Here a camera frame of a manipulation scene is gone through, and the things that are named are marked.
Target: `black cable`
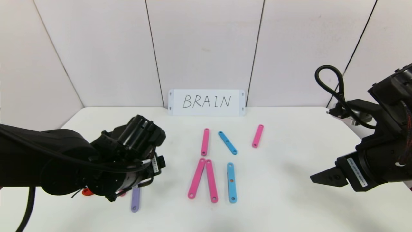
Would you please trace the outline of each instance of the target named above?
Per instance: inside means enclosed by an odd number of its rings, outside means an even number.
[[[132,189],[132,187],[127,187],[127,188],[125,188],[125,189],[122,189],[121,191],[119,191],[119,193],[116,193],[116,198],[117,198],[118,196],[121,196],[121,195],[127,193],[127,192],[130,191],[131,189]]]
[[[71,198],[73,198],[73,197],[75,197],[80,191],[82,191],[83,189],[79,189],[77,192],[75,192],[74,194],[73,194],[73,196],[71,197]]]
[[[321,79],[319,78],[319,72],[321,70],[324,69],[329,69],[332,70],[336,76],[337,76],[337,80],[338,80],[338,84],[339,84],[339,92],[335,92],[333,89],[329,88],[327,85],[325,85]],[[315,71],[315,80],[316,82],[324,89],[326,90],[328,93],[330,93],[332,96],[334,96],[337,101],[345,108],[345,110],[350,114],[350,116],[357,121],[359,124],[361,124],[362,126],[369,128],[369,129],[375,129],[376,126],[374,125],[369,125],[367,123],[365,123],[364,121],[362,121],[353,111],[352,109],[348,106],[348,104],[346,103],[345,100],[345,95],[344,95],[344,86],[343,86],[343,76],[340,73],[340,71],[335,68],[332,65],[322,65],[320,66],[316,71]]]
[[[83,160],[80,160],[80,159],[75,159],[73,157],[63,155],[62,153],[55,152],[55,151],[50,150],[46,147],[43,147],[39,144],[36,144],[36,143],[34,143],[34,142],[24,138],[24,137],[21,137],[19,135],[14,134],[13,132],[11,132],[11,131],[3,128],[3,127],[0,127],[0,135],[3,135],[3,136],[7,137],[8,139],[10,139],[14,142],[17,142],[17,143],[19,143],[19,144],[21,144],[21,145],[23,145],[27,148],[30,148],[30,149],[32,149],[34,151],[37,151],[37,152],[40,152],[42,154],[45,154],[45,155],[48,155],[48,156],[51,156],[51,157],[54,157],[54,158],[57,158],[57,159],[60,159],[60,160],[63,160],[63,161],[71,162],[71,163],[74,163],[74,164],[77,164],[77,165],[80,165],[80,166],[86,166],[86,167],[91,168],[91,169],[100,170],[100,171],[103,171],[103,172],[133,173],[133,172],[138,172],[138,171],[142,171],[143,169],[145,169],[145,166],[142,166],[141,163],[136,168],[124,168],[124,169],[122,169],[122,168],[111,168],[111,167],[107,167],[107,166],[104,166],[104,165],[101,165],[101,164],[90,163],[90,162],[83,161]]]
[[[16,232],[22,232],[24,228],[26,227],[28,220],[30,219],[31,212],[33,211],[35,195],[36,195],[36,187],[33,187],[33,186],[29,187],[26,211],[24,212],[23,220],[21,220],[21,223],[19,227],[17,228]]]

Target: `purple stick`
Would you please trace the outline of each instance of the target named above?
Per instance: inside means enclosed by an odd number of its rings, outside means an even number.
[[[131,211],[136,213],[140,206],[140,188],[134,188],[131,192]]]

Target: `plastic strip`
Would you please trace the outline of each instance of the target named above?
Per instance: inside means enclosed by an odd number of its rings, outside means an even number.
[[[200,178],[202,177],[205,163],[206,163],[205,158],[200,158],[199,163],[197,164],[196,171],[194,173],[192,184],[190,185],[189,192],[187,194],[187,197],[189,199],[194,199],[194,197],[196,196],[197,188],[199,187],[199,182],[200,182]]]
[[[236,179],[234,178],[234,164],[227,164],[227,186],[229,190],[229,201],[231,203],[237,202],[236,194]]]
[[[236,148],[232,145],[232,143],[229,141],[229,139],[226,137],[226,135],[222,132],[219,131],[219,136],[222,138],[223,142],[226,144],[226,146],[229,148],[230,152],[234,155],[237,154]]]
[[[255,134],[255,138],[253,139],[252,147],[256,148],[259,146],[259,141],[260,141],[260,137],[262,136],[262,131],[263,131],[263,125],[260,124],[257,127],[257,131]]]
[[[202,150],[200,151],[200,154],[202,156],[207,155],[208,146],[209,146],[209,129],[206,128],[203,132]]]
[[[140,207],[140,188],[134,188],[131,192],[131,211],[136,213]]]
[[[216,203],[218,198],[218,190],[216,189],[215,175],[213,173],[213,165],[210,159],[206,160],[207,182],[209,184],[210,200]]]

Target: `panel seam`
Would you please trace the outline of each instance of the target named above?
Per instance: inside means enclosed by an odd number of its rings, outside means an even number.
[[[45,31],[46,31],[46,33],[47,33],[47,37],[49,37],[50,43],[51,43],[51,45],[53,46],[54,52],[56,53],[57,58],[59,59],[60,64],[61,64],[61,66],[63,67],[63,70],[64,70],[64,72],[66,73],[66,76],[67,76],[67,78],[68,78],[69,81],[70,81],[70,84],[72,85],[72,87],[73,87],[73,89],[74,89],[74,91],[75,91],[75,93],[76,93],[76,95],[77,95],[80,103],[82,104],[82,106],[83,106],[83,108],[84,108],[83,101],[82,101],[82,99],[80,98],[80,95],[79,95],[79,93],[77,92],[77,90],[76,90],[76,88],[75,88],[72,80],[70,79],[70,76],[69,76],[69,74],[67,73],[66,67],[64,66],[63,62],[62,62],[61,59],[60,59],[60,55],[59,55],[59,53],[57,52],[56,47],[54,46],[54,43],[53,43],[53,41],[52,41],[52,38],[50,37],[49,31],[47,30],[46,25],[44,24],[43,18],[42,18],[42,16],[40,15],[39,9],[37,8],[37,5],[36,5],[35,0],[33,0],[33,4],[34,4],[34,7],[36,8],[37,14],[38,14],[39,17],[40,17],[40,20],[42,21],[43,27],[44,27],[44,29],[45,29]]]
[[[155,51],[155,43],[154,43],[154,41],[153,41],[152,25],[150,24],[150,17],[149,17],[149,9],[148,9],[148,7],[147,7],[147,0],[145,0],[145,4],[146,4],[147,20],[149,21],[150,37],[152,38],[154,61],[155,61],[155,63],[156,63],[157,79],[159,80],[160,96],[162,97],[162,104],[163,104],[163,107],[164,107],[162,84],[160,83],[159,67],[158,67],[158,65],[157,65],[157,58],[156,58],[156,51]]]
[[[375,4],[374,4],[373,7],[372,7],[372,11],[371,11],[370,14],[369,14],[369,18],[368,18],[368,20],[366,21],[366,24],[365,24],[365,27],[363,28],[363,31],[362,31],[362,33],[360,34],[358,43],[357,43],[356,46],[355,46],[355,50],[353,50],[353,53],[352,53],[352,55],[351,55],[351,58],[349,59],[348,64],[346,65],[346,68],[345,68],[345,70],[343,71],[343,74],[342,74],[343,77],[345,76],[346,70],[348,69],[349,64],[350,64],[351,61],[352,61],[352,58],[353,58],[353,56],[354,56],[354,54],[355,54],[355,52],[356,52],[356,49],[358,48],[359,43],[361,42],[363,33],[365,32],[366,27],[367,27],[368,24],[369,24],[369,20],[370,20],[370,18],[371,18],[371,16],[372,16],[372,13],[373,13],[373,11],[374,11],[374,9],[375,9],[375,6],[376,6],[376,3],[377,3],[377,2],[378,2],[378,0],[375,0]],[[329,104],[330,104],[330,102],[332,101],[332,98],[333,98],[333,96],[330,97],[328,103],[326,104],[326,108],[329,107]]]
[[[258,49],[258,42],[259,42],[259,35],[260,35],[260,27],[261,27],[261,25],[262,25],[263,10],[264,10],[264,9],[265,9],[265,0],[263,0],[262,12],[260,13],[260,22],[259,22],[259,29],[258,29],[258,31],[257,31],[255,54],[253,55],[252,70],[250,71],[250,80],[249,80],[248,94],[247,94],[247,96],[246,96],[246,104],[245,104],[245,106],[248,105],[248,100],[249,100],[250,86],[251,86],[251,84],[252,84],[253,68],[255,67],[256,51],[257,51],[257,49]]]

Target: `white label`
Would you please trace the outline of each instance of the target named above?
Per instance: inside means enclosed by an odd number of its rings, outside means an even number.
[[[153,166],[153,172],[158,173],[159,172],[159,167],[157,166],[156,157],[152,158],[152,166]]]
[[[366,187],[368,185],[368,183],[363,178],[363,175],[362,175],[361,171],[358,169],[358,167],[356,166],[355,161],[353,161],[352,158],[347,158],[346,160],[348,161],[348,163],[351,166],[353,172],[355,173],[356,177],[358,178],[361,186]]]
[[[170,115],[243,116],[246,95],[243,90],[170,90]]]

